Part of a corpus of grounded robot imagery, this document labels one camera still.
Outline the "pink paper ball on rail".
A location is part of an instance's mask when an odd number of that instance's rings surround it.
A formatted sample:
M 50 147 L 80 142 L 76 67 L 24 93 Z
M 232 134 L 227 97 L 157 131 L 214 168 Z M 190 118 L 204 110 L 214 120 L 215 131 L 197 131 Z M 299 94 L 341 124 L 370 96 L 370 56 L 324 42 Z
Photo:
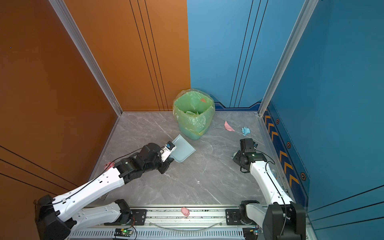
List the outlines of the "pink paper ball on rail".
M 185 216 L 188 217 L 190 215 L 190 210 L 186 207 L 181 208 L 181 213 Z

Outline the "grey-green plastic dustpan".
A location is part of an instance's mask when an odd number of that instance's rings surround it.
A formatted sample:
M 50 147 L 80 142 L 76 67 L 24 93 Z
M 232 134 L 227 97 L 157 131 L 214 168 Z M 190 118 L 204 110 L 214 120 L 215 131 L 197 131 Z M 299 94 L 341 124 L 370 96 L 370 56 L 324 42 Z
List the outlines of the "grey-green plastic dustpan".
M 185 161 L 196 151 L 196 149 L 181 135 L 178 135 L 172 143 L 175 145 L 175 149 L 172 151 L 171 156 L 178 163 Z

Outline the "light blue paper scrap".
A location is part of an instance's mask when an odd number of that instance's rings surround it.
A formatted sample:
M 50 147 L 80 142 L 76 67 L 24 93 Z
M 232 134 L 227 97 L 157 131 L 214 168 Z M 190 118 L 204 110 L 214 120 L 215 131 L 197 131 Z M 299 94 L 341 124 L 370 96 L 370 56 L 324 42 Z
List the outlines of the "light blue paper scrap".
M 244 136 L 247 136 L 248 134 L 251 133 L 251 131 L 250 131 L 249 128 L 247 128 L 247 127 L 243 127 L 243 128 L 242 128 L 242 133 L 243 133 Z

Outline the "right circuit board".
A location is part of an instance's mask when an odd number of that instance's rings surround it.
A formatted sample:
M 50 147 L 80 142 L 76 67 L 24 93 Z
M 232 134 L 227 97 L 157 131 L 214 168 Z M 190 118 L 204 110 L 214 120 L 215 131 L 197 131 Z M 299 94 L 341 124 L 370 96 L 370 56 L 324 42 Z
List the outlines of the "right circuit board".
M 264 240 L 262 229 L 258 228 L 243 228 L 243 236 L 245 240 Z

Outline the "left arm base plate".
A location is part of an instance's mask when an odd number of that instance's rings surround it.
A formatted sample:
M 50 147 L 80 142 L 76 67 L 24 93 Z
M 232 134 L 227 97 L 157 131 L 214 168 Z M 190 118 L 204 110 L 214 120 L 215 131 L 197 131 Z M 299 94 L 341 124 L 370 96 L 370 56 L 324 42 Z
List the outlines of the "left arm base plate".
M 134 209 L 122 212 L 115 222 L 104 223 L 105 226 L 143 226 L 147 217 L 146 209 Z

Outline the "left circuit board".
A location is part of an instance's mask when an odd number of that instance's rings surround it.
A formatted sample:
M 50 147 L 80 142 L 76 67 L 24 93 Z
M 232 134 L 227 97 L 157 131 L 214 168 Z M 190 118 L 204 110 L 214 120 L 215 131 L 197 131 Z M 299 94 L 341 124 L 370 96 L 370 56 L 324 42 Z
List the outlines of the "left circuit board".
M 123 228 L 123 229 L 116 228 L 114 232 L 114 237 L 116 239 L 126 239 L 134 236 L 135 236 L 135 231 L 129 228 Z

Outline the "circuit board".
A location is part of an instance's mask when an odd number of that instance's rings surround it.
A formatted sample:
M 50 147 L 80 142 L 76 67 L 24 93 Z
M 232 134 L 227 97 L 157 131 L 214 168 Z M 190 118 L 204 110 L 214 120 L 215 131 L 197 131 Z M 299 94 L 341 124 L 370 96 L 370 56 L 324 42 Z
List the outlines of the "circuit board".
M 243 228 L 243 236 L 245 240 L 264 240 L 262 229 L 258 228 Z
M 123 229 L 116 228 L 114 232 L 114 237 L 116 239 L 126 239 L 134 236 L 135 236 L 135 231 L 129 228 L 123 228 Z

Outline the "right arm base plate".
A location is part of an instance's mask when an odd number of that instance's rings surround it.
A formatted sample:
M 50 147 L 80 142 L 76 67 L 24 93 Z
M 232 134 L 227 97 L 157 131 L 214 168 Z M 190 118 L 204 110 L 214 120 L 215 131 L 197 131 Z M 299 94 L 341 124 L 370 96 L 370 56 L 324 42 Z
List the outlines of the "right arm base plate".
M 249 225 L 250 222 L 245 219 L 245 215 L 239 209 L 226 209 L 226 224 L 228 226 Z

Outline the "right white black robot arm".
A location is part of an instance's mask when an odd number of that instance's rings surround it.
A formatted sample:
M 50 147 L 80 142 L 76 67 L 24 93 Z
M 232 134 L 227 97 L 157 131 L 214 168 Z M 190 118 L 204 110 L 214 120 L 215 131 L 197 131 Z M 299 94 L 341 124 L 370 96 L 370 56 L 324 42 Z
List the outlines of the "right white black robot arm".
M 306 211 L 283 190 L 273 176 L 268 155 L 257 150 L 253 139 L 241 139 L 240 150 L 233 161 L 242 173 L 251 174 L 257 181 L 268 204 L 264 208 L 256 200 L 242 201 L 239 210 L 241 221 L 261 227 L 266 240 L 305 240 Z

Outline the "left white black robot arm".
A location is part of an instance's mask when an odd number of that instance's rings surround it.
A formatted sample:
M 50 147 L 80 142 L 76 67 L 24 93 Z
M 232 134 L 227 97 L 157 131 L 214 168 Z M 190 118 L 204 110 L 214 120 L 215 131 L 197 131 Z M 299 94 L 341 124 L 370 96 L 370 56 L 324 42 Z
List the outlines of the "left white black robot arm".
M 172 142 L 163 147 L 149 143 L 109 164 L 99 176 L 65 194 L 46 195 L 35 203 L 35 223 L 41 240 L 65 240 L 71 233 L 100 224 L 125 225 L 133 222 L 132 210 L 125 200 L 101 207 L 88 205 L 153 170 L 164 174 L 176 150 Z

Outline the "green trash bin with liner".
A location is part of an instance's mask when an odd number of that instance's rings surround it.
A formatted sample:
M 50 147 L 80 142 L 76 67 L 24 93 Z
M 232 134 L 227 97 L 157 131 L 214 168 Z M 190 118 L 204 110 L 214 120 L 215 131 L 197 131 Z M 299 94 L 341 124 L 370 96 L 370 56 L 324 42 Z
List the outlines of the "green trash bin with liner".
M 173 102 L 173 115 L 181 132 L 192 140 L 200 139 L 208 131 L 215 111 L 214 100 L 196 89 L 181 91 Z

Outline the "pink toy on yellow base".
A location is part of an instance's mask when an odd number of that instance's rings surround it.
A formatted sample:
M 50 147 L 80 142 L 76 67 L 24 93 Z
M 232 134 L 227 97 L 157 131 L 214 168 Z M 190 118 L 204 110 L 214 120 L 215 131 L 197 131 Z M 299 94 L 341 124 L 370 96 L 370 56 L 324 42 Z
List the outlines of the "pink toy on yellow base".
M 110 168 L 113 168 L 115 166 L 115 163 L 114 162 L 108 162 L 104 165 L 104 170 L 107 171 L 109 170 Z

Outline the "pink paper scrap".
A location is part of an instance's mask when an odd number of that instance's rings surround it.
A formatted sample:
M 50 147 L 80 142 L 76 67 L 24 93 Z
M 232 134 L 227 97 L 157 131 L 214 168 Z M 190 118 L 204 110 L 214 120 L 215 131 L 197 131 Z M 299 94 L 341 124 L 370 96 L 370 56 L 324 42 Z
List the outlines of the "pink paper scrap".
M 228 124 L 227 121 L 225 121 L 224 127 L 229 132 L 235 132 L 235 130 Z

